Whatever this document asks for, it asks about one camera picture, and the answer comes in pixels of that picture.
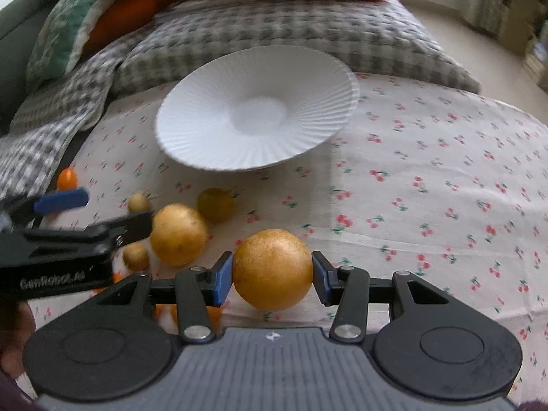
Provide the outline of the person's left hand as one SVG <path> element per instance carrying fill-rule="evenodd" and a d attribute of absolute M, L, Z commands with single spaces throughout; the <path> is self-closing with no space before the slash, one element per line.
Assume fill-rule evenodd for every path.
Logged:
<path fill-rule="evenodd" d="M 1 307 L 1 368 L 9 377 L 24 373 L 22 352 L 35 329 L 33 311 L 26 301 Z"/>

